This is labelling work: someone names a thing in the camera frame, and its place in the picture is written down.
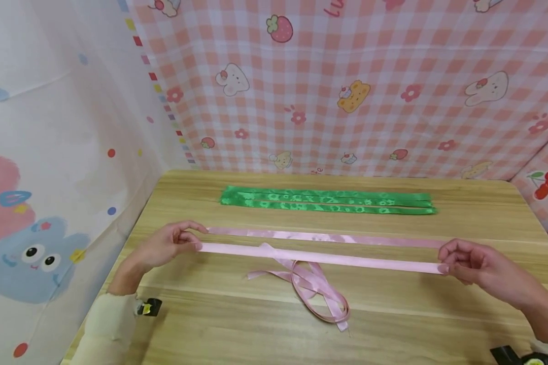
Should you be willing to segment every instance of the hand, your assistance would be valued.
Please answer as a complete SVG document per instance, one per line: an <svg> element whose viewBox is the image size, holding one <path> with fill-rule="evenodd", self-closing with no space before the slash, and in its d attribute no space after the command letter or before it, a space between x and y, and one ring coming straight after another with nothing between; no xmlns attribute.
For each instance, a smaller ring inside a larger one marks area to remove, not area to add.
<svg viewBox="0 0 548 365"><path fill-rule="evenodd" d="M197 222L169 223L133 250L126 261L139 266L147 273L152 268L167 264L178 254L200 250L201 241L191 232L185 231L188 228L205 234L209 233L207 228Z"/></svg>
<svg viewBox="0 0 548 365"><path fill-rule="evenodd" d="M453 239L438 251L439 271L465 285L477 284L518 310L545 299L548 291L526 270L493 247Z"/></svg>

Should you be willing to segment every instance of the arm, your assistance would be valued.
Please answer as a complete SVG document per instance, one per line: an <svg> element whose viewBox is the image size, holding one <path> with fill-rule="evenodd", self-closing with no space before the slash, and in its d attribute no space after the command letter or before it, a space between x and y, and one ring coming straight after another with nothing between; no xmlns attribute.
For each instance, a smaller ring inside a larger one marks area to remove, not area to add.
<svg viewBox="0 0 548 365"><path fill-rule="evenodd" d="M208 233L195 222L167 224L125 258L108 292L96 299L85 320L83 335L71 365L124 363L136 327L139 301L136 289L144 274L165 265L178 254L201 249L201 241L187 228Z"/></svg>
<svg viewBox="0 0 548 365"><path fill-rule="evenodd" d="M439 270L462 283L477 284L520 310L540 342L548 344L548 290L530 273L489 246L453 239L440 248Z"/></svg>

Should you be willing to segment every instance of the green patterned ribbon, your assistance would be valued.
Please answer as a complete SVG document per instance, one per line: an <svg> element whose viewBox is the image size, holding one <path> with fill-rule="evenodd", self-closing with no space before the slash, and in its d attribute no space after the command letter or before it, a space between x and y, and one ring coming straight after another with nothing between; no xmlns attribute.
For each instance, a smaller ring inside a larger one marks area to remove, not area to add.
<svg viewBox="0 0 548 365"><path fill-rule="evenodd" d="M221 204L285 210L371 214L435 214L429 194L258 189L228 186Z"/></svg>

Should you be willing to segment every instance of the pink ribbon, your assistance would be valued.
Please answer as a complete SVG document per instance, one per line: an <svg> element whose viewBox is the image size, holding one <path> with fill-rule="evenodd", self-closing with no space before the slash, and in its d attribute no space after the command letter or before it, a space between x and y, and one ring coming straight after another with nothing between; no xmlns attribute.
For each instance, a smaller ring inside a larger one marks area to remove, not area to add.
<svg viewBox="0 0 548 365"><path fill-rule="evenodd" d="M267 243L262 243L260 246L263 250L269 250L273 255L276 251L273 247ZM305 306L314 314L317 318L324 320L328 323L336 323L339 331L343 332L347 329L347 319L350 316L350 307L347 300L341 293L336 291L335 288L329 284L327 278L323 273L323 269L316 262L308 262L311 271L298 266L299 261L292 261L287 259L276 259L282 266L290 271L274 271L274 270L261 270L252 271L248 273L248 279L254 279L255 277L262 276L264 274L272 274L286 280L292 284L294 291L298 297L302 300ZM325 299L327 307L331 315L324 315L317 311L309 299L319 293Z"/></svg>
<svg viewBox="0 0 548 365"><path fill-rule="evenodd" d="M387 238L387 237L368 237L368 236L309 233L309 232L243 230L239 228L227 228L227 227L209 227L209 233L230 235L230 236L241 236L241 237L296 239L297 241L361 243L362 245L384 245L384 246L406 246L406 247L440 248L446 243L444 241L438 241L435 239Z"/></svg>
<svg viewBox="0 0 548 365"><path fill-rule="evenodd" d="M307 251L284 250L270 247L254 247L228 245L227 243L202 244L200 252L236 254L239 256L251 256L258 258L286 259L294 261L318 262L320 264L335 264L345 266L358 266L359 268L390 269L401 271L412 271L419 273L440 274L439 264L431 262L396 261L382 259L359 258L355 256L344 256L342 254L328 254Z"/></svg>

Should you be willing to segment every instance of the black object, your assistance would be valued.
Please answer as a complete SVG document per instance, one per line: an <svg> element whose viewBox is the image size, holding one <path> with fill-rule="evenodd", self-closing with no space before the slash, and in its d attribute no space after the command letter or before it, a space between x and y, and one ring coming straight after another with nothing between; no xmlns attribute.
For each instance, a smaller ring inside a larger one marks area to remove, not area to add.
<svg viewBox="0 0 548 365"><path fill-rule="evenodd" d="M498 365L548 365L548 355L534 352L519 357L511 346L501 346L489 350Z"/></svg>
<svg viewBox="0 0 548 365"><path fill-rule="evenodd" d="M144 304L138 308L139 315L156 317L161 310L162 300L156 298L148 298Z"/></svg>

